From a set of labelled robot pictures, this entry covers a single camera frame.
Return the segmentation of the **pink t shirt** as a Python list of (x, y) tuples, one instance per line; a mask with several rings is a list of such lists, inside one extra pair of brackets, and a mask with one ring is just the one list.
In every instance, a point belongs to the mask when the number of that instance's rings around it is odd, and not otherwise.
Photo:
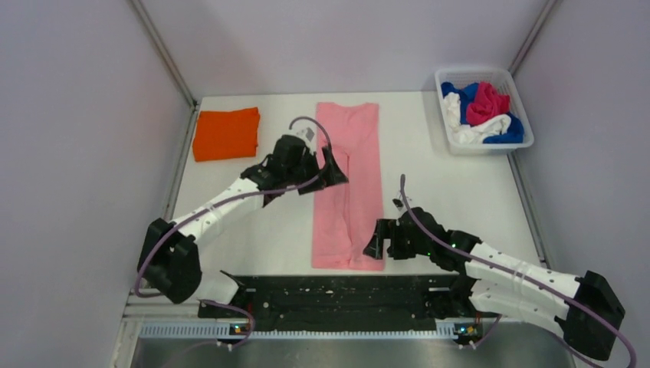
[(314, 195), (311, 265), (381, 271), (384, 260), (363, 254), (384, 216), (379, 105), (319, 102), (316, 119), (330, 135), (333, 158), (348, 181)]

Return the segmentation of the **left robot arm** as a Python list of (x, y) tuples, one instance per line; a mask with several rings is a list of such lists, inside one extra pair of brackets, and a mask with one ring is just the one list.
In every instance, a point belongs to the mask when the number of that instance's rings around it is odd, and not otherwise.
[(174, 304), (191, 298), (215, 301), (228, 317), (243, 312), (241, 284), (224, 271), (206, 276), (201, 256), (230, 225), (256, 212), (286, 192), (307, 194), (346, 183), (327, 141), (319, 153), (307, 140), (283, 135), (262, 162), (245, 169), (223, 192), (189, 214), (149, 224), (137, 265), (138, 278), (156, 296)]

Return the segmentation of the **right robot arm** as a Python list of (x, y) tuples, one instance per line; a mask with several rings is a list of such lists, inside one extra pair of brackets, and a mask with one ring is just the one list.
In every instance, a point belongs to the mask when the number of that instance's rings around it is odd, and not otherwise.
[(601, 274), (564, 274), (511, 257), (478, 236), (447, 230), (420, 207), (400, 218), (381, 218), (368, 245), (368, 258), (427, 257), (459, 274), (449, 295), (460, 316), (474, 311), (500, 314), (541, 327), (577, 353), (607, 361), (625, 309)]

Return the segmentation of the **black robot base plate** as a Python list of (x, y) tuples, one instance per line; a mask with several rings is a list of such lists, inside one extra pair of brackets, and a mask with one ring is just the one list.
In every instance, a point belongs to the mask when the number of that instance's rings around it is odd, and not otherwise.
[(473, 281), (460, 275), (240, 276), (231, 305), (256, 331), (434, 330), (438, 320), (471, 318)]

